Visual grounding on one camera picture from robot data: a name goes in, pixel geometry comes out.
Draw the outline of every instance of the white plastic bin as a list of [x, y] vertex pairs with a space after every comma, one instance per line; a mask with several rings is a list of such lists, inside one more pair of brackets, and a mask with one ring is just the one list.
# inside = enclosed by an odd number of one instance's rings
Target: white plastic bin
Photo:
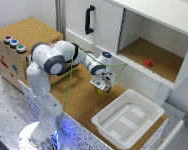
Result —
[[129, 89], [96, 114], [92, 122], [116, 147], [130, 149], [163, 113], [163, 108]]

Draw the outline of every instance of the brown box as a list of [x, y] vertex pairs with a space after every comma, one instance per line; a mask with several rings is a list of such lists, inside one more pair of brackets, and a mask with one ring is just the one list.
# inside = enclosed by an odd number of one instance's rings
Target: brown box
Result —
[[[4, 36], [11, 35], [13, 39], [19, 40], [20, 44], [26, 46], [26, 53], [19, 54], [15, 49], [10, 48], [10, 45], [4, 44]], [[37, 42], [44, 42], [47, 45], [63, 40], [63, 35], [47, 26], [41, 21], [30, 17], [22, 21], [16, 22], [9, 26], [0, 29], [0, 73], [22, 91], [18, 83], [27, 79], [26, 69], [28, 67], [28, 56], [31, 54], [31, 48]], [[57, 82], [64, 76], [48, 75], [50, 84]]]

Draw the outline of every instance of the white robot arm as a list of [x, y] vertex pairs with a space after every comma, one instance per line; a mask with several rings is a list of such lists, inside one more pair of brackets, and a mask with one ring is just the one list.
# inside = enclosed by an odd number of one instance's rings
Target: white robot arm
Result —
[[[92, 58], [96, 59], [91, 52], [88, 53]], [[36, 150], [45, 149], [43, 143], [47, 139], [49, 141], [57, 131], [56, 116], [62, 112], [61, 104], [50, 94], [51, 87], [47, 73], [50, 75], [62, 75], [69, 71], [71, 67], [67, 67], [66, 64], [71, 64], [73, 57], [73, 67], [81, 62], [90, 72], [92, 76], [90, 82], [94, 86], [107, 92], [112, 88], [116, 75], [109, 66], [102, 65], [111, 65], [112, 55], [108, 52], [102, 52], [96, 59], [101, 64], [90, 56], [77, 45], [66, 41], [57, 42], [53, 48], [41, 42], [32, 47], [32, 63], [27, 68], [27, 78], [32, 89], [32, 98], [41, 111], [39, 113], [39, 124], [28, 140]]]

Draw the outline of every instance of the door handle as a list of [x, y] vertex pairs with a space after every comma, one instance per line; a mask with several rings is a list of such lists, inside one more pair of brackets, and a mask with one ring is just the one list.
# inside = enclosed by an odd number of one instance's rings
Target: door handle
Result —
[[95, 7], [90, 5], [90, 8], [86, 10], [86, 23], [85, 23], [85, 31], [86, 35], [92, 33], [94, 30], [90, 28], [90, 12], [95, 10]]

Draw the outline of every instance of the cable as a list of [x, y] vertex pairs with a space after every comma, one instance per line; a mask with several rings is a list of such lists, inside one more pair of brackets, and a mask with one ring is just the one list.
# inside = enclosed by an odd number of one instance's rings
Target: cable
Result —
[[[57, 129], [57, 132], [56, 132], [56, 136], [55, 138], [57, 137], [57, 134], [58, 134], [58, 131], [60, 130], [61, 128], [61, 123], [62, 123], [62, 120], [63, 120], [63, 117], [64, 117], [64, 114], [65, 114], [65, 110], [66, 110], [66, 105], [67, 105], [67, 100], [68, 100], [68, 96], [69, 96], [69, 93], [70, 93], [70, 86], [71, 86], [71, 81], [72, 81], [72, 66], [73, 66], [73, 57], [74, 57], [74, 53], [75, 53], [75, 48], [73, 49], [73, 56], [72, 56], [72, 61], [71, 61], [71, 69], [70, 69], [70, 81], [69, 81], [69, 87], [68, 87], [68, 92], [67, 92], [67, 95], [66, 95], [66, 100], [65, 100], [65, 104], [64, 104], [64, 109], [63, 109], [63, 113], [62, 113], [62, 116], [61, 116], [61, 120], [59, 122], [59, 125], [58, 125], [58, 129]], [[116, 75], [116, 78], [115, 80], [113, 81], [112, 85], [115, 84], [115, 81], [117, 80], [117, 78], [119, 77], [119, 75], [121, 74], [121, 72], [125, 69], [125, 67], [127, 66], [127, 63], [124, 63], [124, 64], [121, 64], [121, 65], [107, 65], [107, 64], [103, 64], [99, 61], [97, 61], [95, 58], [93, 58], [91, 55], [89, 55], [89, 53], [87, 53], [85, 50], [83, 50], [82, 48], [80, 48], [83, 52], [85, 52], [90, 58], [92, 58], [94, 61], [98, 62], [99, 64], [101, 65], [105, 65], [105, 66], [109, 66], [109, 67], [120, 67], [120, 66], [124, 66], [120, 72]]]

